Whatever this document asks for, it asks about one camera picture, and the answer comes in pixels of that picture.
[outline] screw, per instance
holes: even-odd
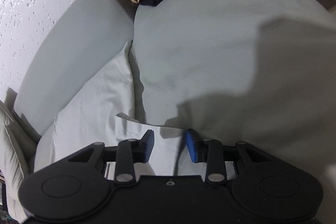
[[[222,174],[211,174],[208,176],[208,179],[211,182],[221,182],[225,179],[225,177]]]
[[[130,182],[133,179],[133,176],[130,174],[120,174],[117,175],[118,182]]]

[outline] metal rivet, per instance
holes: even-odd
[[[170,180],[170,181],[167,181],[166,185],[167,186],[174,186],[175,182],[173,182],[172,180]]]
[[[117,175],[118,182],[130,182],[133,179],[133,176],[130,174],[120,174]]]
[[[208,179],[211,182],[221,182],[225,179],[225,177],[222,174],[211,174],[208,176]]]

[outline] white pillow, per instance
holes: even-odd
[[[5,176],[7,195],[19,200],[18,189],[28,174],[22,150],[8,126],[0,127],[0,169]]]
[[[308,171],[324,187],[319,220],[336,223],[334,15],[316,0],[164,0],[139,6],[133,48],[146,123]]]
[[[128,63],[131,43],[96,73],[70,103],[56,115],[51,162],[97,141],[118,144],[115,115],[134,118],[133,77]]]
[[[53,151],[54,124],[51,124],[47,131],[42,135],[37,144],[34,172],[41,170],[51,164],[51,155]]]
[[[173,176],[183,130],[142,124],[130,117],[119,116],[115,117],[115,137],[118,141],[131,138],[141,139],[147,130],[154,131],[154,147],[148,161],[152,172],[148,172],[148,169],[142,170],[141,166],[143,164],[135,164],[134,169],[137,178],[140,175]],[[112,174],[114,174],[114,168],[110,168],[109,179],[113,179]]]
[[[23,223],[27,219],[27,215],[20,202],[14,200],[10,195],[7,198],[8,213],[11,218],[15,219],[19,223]]]

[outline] cushion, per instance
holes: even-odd
[[[0,127],[0,169],[6,181],[6,193],[19,200],[18,189],[28,174],[28,166],[22,150],[11,129]]]
[[[289,161],[322,182],[318,217],[336,223],[335,26],[316,0],[140,6],[141,122],[245,140]]]
[[[128,64],[131,43],[96,73],[56,115],[51,162],[97,141],[117,145],[114,116],[134,117],[132,73]]]
[[[19,223],[23,223],[27,220],[27,215],[20,202],[14,200],[11,196],[7,195],[7,207],[8,213],[11,218],[15,219]]]
[[[28,173],[32,174],[34,173],[34,165],[35,165],[35,155],[32,156],[29,161],[27,162],[28,164]]]
[[[37,144],[34,172],[41,170],[51,164],[51,155],[53,151],[54,123],[47,129]]]
[[[117,0],[75,0],[38,49],[17,94],[14,111],[26,132],[37,142],[133,35],[133,19]]]
[[[0,126],[3,124],[11,129],[11,132],[14,134],[25,159],[29,160],[35,154],[36,143],[27,135],[25,131],[23,131],[7,106],[0,101]]]

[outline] black mount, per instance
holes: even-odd
[[[134,163],[148,162],[154,132],[117,147],[94,143],[32,174],[19,198],[31,217],[42,223],[313,223],[323,190],[310,174],[238,142],[222,145],[185,133],[193,162],[206,162],[200,176],[141,176]],[[104,177],[115,161],[114,181]],[[234,180],[227,180],[225,161],[233,161]]]

